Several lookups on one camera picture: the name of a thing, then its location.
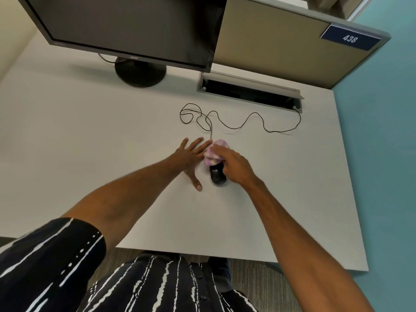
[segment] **computer mouse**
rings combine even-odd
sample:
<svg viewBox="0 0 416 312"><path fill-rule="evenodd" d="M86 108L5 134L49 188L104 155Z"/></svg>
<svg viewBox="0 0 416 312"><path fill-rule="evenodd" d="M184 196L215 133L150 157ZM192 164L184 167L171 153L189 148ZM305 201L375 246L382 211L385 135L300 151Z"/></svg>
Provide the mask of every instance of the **computer mouse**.
<svg viewBox="0 0 416 312"><path fill-rule="evenodd" d="M211 180L214 184L222 185L223 183L226 182L227 177L223 173L223 168L224 168L223 162L209 167Z"/></svg>

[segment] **shirt sleeve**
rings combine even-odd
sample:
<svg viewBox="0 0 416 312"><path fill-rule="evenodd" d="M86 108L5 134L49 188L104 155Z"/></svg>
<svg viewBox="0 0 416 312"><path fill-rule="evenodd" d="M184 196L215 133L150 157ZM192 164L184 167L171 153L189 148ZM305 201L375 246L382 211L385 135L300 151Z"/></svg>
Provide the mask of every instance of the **shirt sleeve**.
<svg viewBox="0 0 416 312"><path fill-rule="evenodd" d="M101 232L59 218L0 248L2 311L76 311L106 254Z"/></svg>

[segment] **purple cloth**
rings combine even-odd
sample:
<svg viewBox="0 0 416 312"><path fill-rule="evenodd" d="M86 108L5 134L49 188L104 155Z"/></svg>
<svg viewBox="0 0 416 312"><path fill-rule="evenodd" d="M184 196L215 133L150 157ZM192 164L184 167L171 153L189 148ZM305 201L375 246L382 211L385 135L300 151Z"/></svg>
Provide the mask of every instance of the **purple cloth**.
<svg viewBox="0 0 416 312"><path fill-rule="evenodd" d="M217 156L214 152L212 152L211 147L214 144L226 147L228 149L230 148L228 146L228 144L226 143L226 141L224 141L222 139L218 139L217 141L212 142L212 144L208 147L208 149L206 149L206 151L204 153L205 164L208 165L208 166L217 165L217 164L221 163L222 161L224 161L224 159L222 157Z"/></svg>

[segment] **black cable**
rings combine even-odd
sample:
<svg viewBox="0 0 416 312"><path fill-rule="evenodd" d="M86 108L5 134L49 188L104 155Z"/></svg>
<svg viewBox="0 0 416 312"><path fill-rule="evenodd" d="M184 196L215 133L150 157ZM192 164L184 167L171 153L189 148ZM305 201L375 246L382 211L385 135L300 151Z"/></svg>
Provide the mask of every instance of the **black cable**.
<svg viewBox="0 0 416 312"><path fill-rule="evenodd" d="M116 63L115 61L109 61L109 60L107 60L106 58L104 58L101 54L98 54L99 56L100 56L100 58L101 59L103 59L105 62L108 62L108 63Z"/></svg>
<svg viewBox="0 0 416 312"><path fill-rule="evenodd" d="M196 107L198 107L198 109L199 109L199 111L198 110L195 110L195 109L188 109L188 108L186 108L186 106L188 106L188 105L195 105ZM205 130L205 131L209 131L209 132L211 132L211 137L210 137L210 139L212 139L212 122L211 122L211 120L208 118L208 116L211 114L211 113L216 113L217 114L217 117L218 117L218 120L224 125L224 126L226 126L227 128L229 128L229 129L234 129L234 130L236 130L236 129L240 129L242 126L244 126L244 124L247 122L247 120L250 118L250 116L251 115L253 115L253 114L257 114L260 118L261 118L261 120L263 121L263 129L265 130L265 131L267 131L267 132L269 132L269 133L272 133L272 132L278 132L278 133L283 133L283 132L288 132L288 131L292 131L292 130L294 130L294 129L296 129L298 126L299 126L299 124L300 124L300 122L302 121L302 116L300 115L300 113L299 113L299 111L297 110L297 109L294 109L298 114L299 114L299 122L296 124L296 126L294 127L294 128L292 128L292 129L289 129L289 130L284 130L284 131L275 131L275 130L272 130L272 131L269 131L269 130L267 130L266 129L266 127L264 126L264 119L263 119L263 117L258 113L258 112L253 112L253 113L251 113L250 115L248 115L248 117L247 117L247 119L244 121L244 123L240 126L240 127L237 127L237 128L233 128L233 127L229 127L229 126L227 126L226 124L224 124L224 122L220 119L220 115L218 114L218 112L216 111L216 110L211 110L209 113L208 113L208 115L205 115L203 112L202 112L202 110L201 110L201 108L197 105L197 104L194 104L194 103L187 103L181 110L180 110L180 112L179 112L179 118L180 118L180 120L185 124L185 125L187 125L187 124L189 124L192 120L193 120L193 113L184 113L184 111L193 111L193 112L195 112L195 113L198 113L198 114L200 114L198 117L197 117L197 119L196 119L196 123L203 129L203 130ZM182 119L182 116L183 115L191 115L192 116L192 118L190 119L190 121L188 121L188 122L185 122L183 119ZM202 117L202 115L204 115L205 116L205 122L207 123L207 125L209 126L209 129L205 129L199 122L198 122L198 119L200 119L200 117Z"/></svg>

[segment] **left hand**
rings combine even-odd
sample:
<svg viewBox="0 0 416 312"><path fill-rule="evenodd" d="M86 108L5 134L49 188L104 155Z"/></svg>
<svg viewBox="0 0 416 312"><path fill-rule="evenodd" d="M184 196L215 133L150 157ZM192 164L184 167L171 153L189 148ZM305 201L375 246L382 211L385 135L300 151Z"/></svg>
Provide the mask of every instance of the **left hand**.
<svg viewBox="0 0 416 312"><path fill-rule="evenodd" d="M175 151L175 154L181 156L181 160L184 160L184 173L190 178L192 184L198 191L202 190L202 185L195 176L195 167L203 160L206 148L212 143L212 140L208 140L196 148L202 140L204 140L204 138L200 137L193 141L189 147L185 148L188 143L188 138L185 138L179 148Z"/></svg>

